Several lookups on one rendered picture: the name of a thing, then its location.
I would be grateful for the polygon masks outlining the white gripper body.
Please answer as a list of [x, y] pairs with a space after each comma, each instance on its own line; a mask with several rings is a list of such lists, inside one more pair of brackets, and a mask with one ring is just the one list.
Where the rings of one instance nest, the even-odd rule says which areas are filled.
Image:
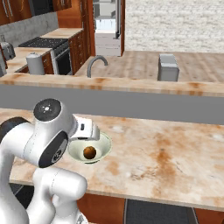
[[98, 126], [92, 122], [92, 134], [91, 134], [91, 139], [98, 141], [100, 139], [100, 129]]

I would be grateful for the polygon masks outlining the pale green bowl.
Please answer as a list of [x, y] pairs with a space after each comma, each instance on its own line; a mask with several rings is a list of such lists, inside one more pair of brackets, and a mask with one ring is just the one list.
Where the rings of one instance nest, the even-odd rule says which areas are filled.
[[[93, 158], [86, 158], [84, 156], [84, 150], [87, 147], [92, 147], [95, 149]], [[68, 154], [75, 160], [85, 163], [85, 164], [93, 164], [101, 159], [105, 158], [110, 152], [112, 148], [112, 140], [109, 136], [103, 132], [100, 133], [100, 139], [98, 141], [84, 141], [84, 140], [75, 140], [72, 141], [68, 147]]]

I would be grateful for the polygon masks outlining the open fridge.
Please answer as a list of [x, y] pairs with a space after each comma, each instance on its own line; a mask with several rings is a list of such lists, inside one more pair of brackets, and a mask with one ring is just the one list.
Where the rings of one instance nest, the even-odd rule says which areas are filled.
[[121, 0], [93, 0], [95, 54], [121, 56]]

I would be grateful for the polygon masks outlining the grey curved tap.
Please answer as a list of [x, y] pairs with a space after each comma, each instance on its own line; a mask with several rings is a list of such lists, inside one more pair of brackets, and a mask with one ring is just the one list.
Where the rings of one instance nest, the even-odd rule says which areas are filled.
[[91, 68], [92, 68], [92, 65], [97, 60], [101, 60], [104, 63], [104, 66], [107, 66], [109, 64], [108, 61], [105, 59], [105, 57], [103, 57], [102, 55], [97, 55], [97, 56], [93, 57], [87, 65], [87, 77], [88, 78], [91, 78]]

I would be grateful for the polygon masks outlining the brown cupboard door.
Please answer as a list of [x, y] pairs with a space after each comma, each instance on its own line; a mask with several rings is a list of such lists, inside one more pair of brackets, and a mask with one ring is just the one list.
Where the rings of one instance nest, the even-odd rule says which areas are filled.
[[95, 224], [123, 224], [125, 199], [86, 193], [77, 201], [89, 222]]

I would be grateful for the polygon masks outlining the brown corner base cupboard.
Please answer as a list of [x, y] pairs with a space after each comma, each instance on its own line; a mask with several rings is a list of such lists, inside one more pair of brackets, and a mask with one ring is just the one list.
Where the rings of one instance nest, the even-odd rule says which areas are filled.
[[[47, 53], [47, 54], [43, 55], [42, 56], [42, 61], [43, 61], [43, 66], [44, 66], [45, 73], [46, 74], [54, 74], [51, 54]], [[28, 66], [25, 66], [24, 68], [20, 68], [17, 71], [19, 73], [24, 73], [24, 74], [29, 73]]]

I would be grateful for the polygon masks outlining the brown base cupboards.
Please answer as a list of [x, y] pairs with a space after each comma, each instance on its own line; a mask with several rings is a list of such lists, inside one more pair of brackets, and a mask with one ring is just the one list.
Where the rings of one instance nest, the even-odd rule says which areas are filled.
[[76, 74], [91, 54], [90, 43], [85, 31], [80, 31], [73, 35], [68, 40], [68, 43], [70, 48], [72, 71], [73, 74]]

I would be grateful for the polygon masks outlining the black stove with oven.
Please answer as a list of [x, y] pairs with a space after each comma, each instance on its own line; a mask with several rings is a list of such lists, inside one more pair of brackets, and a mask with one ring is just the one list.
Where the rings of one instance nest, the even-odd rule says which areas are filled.
[[67, 38], [36, 37], [20, 44], [19, 47], [51, 48], [50, 54], [54, 73], [58, 75], [72, 74], [70, 48]]

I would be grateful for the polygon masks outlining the white cylindrical jar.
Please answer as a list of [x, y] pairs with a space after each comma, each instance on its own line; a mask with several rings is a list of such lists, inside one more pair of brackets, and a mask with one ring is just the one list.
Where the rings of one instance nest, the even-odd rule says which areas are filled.
[[31, 52], [29, 55], [26, 56], [26, 61], [30, 74], [45, 74], [42, 57], [39, 54]]

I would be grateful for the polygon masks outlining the grey toaster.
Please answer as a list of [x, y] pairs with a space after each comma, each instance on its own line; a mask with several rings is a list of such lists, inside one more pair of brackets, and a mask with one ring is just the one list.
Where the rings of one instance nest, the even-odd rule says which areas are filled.
[[177, 81], [179, 79], [179, 66], [173, 54], [159, 54], [157, 79], [159, 81]]

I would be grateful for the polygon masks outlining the dark grey dishwasher front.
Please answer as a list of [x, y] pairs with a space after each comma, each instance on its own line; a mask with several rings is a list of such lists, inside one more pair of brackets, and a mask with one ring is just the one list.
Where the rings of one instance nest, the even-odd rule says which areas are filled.
[[126, 199], [122, 224], [199, 224], [191, 207]]

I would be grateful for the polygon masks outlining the tall brown cupboard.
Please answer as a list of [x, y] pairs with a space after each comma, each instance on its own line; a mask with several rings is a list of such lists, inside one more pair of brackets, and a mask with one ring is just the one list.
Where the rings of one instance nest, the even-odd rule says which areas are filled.
[[93, 0], [71, 0], [72, 7], [57, 12], [59, 28], [83, 28], [90, 55], [95, 56]]

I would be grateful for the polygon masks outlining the small grey appliance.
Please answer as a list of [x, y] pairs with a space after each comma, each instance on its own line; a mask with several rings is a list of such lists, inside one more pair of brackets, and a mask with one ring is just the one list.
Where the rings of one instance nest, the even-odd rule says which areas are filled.
[[11, 43], [1, 42], [0, 45], [3, 49], [3, 55], [6, 60], [12, 60], [16, 57], [14, 47]]

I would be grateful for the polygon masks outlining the dark range hood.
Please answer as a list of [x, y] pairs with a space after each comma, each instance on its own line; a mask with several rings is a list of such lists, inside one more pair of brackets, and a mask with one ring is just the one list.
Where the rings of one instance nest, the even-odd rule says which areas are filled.
[[53, 12], [53, 0], [28, 0], [28, 1], [31, 9], [31, 15], [33, 17]]

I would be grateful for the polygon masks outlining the brown wall cupboards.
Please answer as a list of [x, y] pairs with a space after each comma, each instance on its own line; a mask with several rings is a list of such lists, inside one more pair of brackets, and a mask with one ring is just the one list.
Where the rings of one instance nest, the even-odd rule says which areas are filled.
[[[53, 12], [72, 7], [71, 0], [52, 0]], [[0, 26], [32, 18], [28, 0], [0, 0]]]

